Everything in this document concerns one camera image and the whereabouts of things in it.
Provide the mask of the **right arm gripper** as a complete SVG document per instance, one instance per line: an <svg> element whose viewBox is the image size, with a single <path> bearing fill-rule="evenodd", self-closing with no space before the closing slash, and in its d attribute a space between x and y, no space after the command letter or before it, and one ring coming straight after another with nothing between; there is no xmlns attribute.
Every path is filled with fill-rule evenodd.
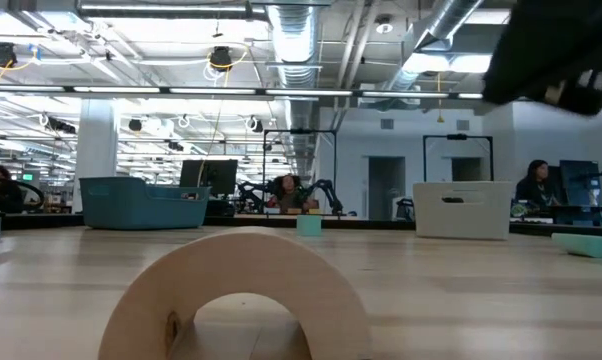
<svg viewBox="0 0 602 360"><path fill-rule="evenodd" d="M482 97L599 114L602 0L517 0L484 75Z"/></svg>

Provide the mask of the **white plastic bin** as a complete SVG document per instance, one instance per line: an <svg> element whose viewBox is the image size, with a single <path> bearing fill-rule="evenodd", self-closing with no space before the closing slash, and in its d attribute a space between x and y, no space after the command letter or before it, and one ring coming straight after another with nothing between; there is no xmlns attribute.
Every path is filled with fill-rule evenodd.
<svg viewBox="0 0 602 360"><path fill-rule="evenodd" d="M415 183L416 235L506 240L513 193L514 185L507 181Z"/></svg>

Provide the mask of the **light blue square block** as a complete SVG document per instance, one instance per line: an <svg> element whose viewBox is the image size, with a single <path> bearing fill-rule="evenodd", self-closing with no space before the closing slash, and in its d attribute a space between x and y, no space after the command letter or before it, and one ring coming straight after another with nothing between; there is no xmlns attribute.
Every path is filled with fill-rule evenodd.
<svg viewBox="0 0 602 360"><path fill-rule="evenodd" d="M554 233L551 239L568 254L602 259L602 236Z"/></svg>

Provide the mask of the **light blue cube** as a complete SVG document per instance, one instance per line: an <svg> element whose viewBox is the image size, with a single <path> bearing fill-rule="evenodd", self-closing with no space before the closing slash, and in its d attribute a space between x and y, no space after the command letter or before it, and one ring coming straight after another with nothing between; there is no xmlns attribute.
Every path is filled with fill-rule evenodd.
<svg viewBox="0 0 602 360"><path fill-rule="evenodd" d="M299 236L318 237L322 235L322 217L319 215L298 215L296 231Z"/></svg>

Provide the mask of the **wooden arch block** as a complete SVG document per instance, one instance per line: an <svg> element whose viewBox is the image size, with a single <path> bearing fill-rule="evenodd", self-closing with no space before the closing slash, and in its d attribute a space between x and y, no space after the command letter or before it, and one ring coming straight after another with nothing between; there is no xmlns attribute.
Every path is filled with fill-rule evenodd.
<svg viewBox="0 0 602 360"><path fill-rule="evenodd" d="M266 227L238 227L183 245L143 270L115 306L98 360L169 360L198 310L249 293L285 307L313 360L371 360L363 302L333 264Z"/></svg>

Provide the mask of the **blue screen monitor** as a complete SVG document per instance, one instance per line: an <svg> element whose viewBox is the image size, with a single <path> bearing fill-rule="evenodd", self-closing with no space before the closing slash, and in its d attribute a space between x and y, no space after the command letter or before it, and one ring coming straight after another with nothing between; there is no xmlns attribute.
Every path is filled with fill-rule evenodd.
<svg viewBox="0 0 602 360"><path fill-rule="evenodd" d="M561 160L560 172L569 205L599 205L601 186L596 161Z"/></svg>

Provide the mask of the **long LED light bar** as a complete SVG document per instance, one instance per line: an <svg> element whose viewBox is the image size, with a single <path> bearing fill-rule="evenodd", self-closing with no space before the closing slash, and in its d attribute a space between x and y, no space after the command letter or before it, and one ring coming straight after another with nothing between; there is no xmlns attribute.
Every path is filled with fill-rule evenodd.
<svg viewBox="0 0 602 360"><path fill-rule="evenodd" d="M24 94L99 94L112 97L157 96L239 96L239 97L355 97L391 99L481 100L480 93L463 92L395 92L371 90L330 90L298 88L233 88L233 87L153 87L153 86L55 86L0 84L0 92Z"/></svg>

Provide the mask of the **black background monitor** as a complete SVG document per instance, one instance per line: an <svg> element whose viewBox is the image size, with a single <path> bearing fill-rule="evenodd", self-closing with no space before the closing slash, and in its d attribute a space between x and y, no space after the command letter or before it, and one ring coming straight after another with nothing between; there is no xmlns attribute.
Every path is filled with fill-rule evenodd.
<svg viewBox="0 0 602 360"><path fill-rule="evenodd" d="M212 195L235 192L237 160L185 160L182 163L180 187L210 187Z"/></svg>

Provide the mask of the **teal plastic bin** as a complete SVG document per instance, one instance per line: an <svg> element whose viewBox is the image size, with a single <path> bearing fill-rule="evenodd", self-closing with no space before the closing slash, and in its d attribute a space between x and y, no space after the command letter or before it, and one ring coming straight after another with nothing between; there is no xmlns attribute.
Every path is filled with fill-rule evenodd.
<svg viewBox="0 0 602 360"><path fill-rule="evenodd" d="M135 177L80 180L84 223L95 229L197 228L204 222L208 187L152 186Z"/></svg>

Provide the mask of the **white building column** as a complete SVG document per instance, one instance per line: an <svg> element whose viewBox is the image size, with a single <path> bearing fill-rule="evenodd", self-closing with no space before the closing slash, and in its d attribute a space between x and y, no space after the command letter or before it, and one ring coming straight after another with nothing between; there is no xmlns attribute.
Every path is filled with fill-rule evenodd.
<svg viewBox="0 0 602 360"><path fill-rule="evenodd" d="M120 116L113 100L82 100L73 189L74 213L83 209L82 178L116 175L119 127Z"/></svg>

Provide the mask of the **silver smooth air duct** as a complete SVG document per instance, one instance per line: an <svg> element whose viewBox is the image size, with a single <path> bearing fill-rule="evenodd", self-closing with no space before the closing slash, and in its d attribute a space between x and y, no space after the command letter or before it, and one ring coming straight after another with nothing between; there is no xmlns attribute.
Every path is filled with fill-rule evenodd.
<svg viewBox="0 0 602 360"><path fill-rule="evenodd" d="M435 51L447 51L453 45L453 37L484 0L436 0L431 13L412 23L402 39L402 62L380 90L392 92L409 91L420 74L428 72L428 64L449 65L444 56L423 54L427 47Z"/></svg>

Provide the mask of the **black background gantry frame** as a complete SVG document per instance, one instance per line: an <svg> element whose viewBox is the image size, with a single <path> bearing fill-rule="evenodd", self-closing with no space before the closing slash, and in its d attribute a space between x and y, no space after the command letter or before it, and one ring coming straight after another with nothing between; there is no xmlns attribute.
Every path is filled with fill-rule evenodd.
<svg viewBox="0 0 602 360"><path fill-rule="evenodd" d="M446 141L467 141L468 139L485 139L488 146L489 154L489 181L495 180L494 170L494 138L492 136L467 135L464 133L447 134L447 135L423 135L422 136L422 161L423 161L423 181L428 181L428 160L427 160L427 141L429 138L445 139Z"/></svg>
<svg viewBox="0 0 602 360"><path fill-rule="evenodd" d="M332 179L316 179L315 174L311 176L314 182L307 187L300 186L300 195L305 200L310 197L315 190L319 189L324 193L324 196L332 209L335 209L339 204L338 197L336 195L336 176L338 170L337 161L337 132L335 130L317 130L317 129L279 129L279 130L268 130L266 129L263 133L262 140L262 182L266 182L266 155L269 152L269 148L272 144L285 146L284 140L279 140L281 134L284 134L288 138L291 138L292 142L297 137L311 137L315 138L315 149L319 150L320 140L324 138L325 134L330 134L332 140L325 140L324 143L332 147Z"/></svg>

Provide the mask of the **silver ribbed air duct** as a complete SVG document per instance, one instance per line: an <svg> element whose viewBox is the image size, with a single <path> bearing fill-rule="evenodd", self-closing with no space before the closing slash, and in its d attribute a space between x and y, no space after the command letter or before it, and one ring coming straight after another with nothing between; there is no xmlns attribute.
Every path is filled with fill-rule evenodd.
<svg viewBox="0 0 602 360"><path fill-rule="evenodd" d="M286 64L278 67L279 83L283 89L310 89L317 86L318 69L311 67L318 59L319 10L303 5L267 5L272 25L272 45L275 58ZM290 130L314 127L315 106L309 100L285 100L285 119ZM310 175L315 138L310 135L290 135L294 166L297 175Z"/></svg>

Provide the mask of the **black metal rail frame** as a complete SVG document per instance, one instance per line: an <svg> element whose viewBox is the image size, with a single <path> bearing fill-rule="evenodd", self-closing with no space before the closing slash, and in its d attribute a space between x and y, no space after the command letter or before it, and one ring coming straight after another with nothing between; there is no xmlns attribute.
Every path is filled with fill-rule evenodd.
<svg viewBox="0 0 602 360"><path fill-rule="evenodd" d="M206 217L204 226L220 227L243 227L261 226L270 228L295 228L294 218L276 217ZM1 220L2 230L34 230L52 229L63 227L85 226L83 216L73 214L8 214ZM323 229L339 230L415 230L414 222L393 221L367 221L367 220L339 220L324 219ZM513 234L550 236L553 233L571 233L579 235L602 236L602 227L542 224L529 222L513 222L510 224L510 232Z"/></svg>

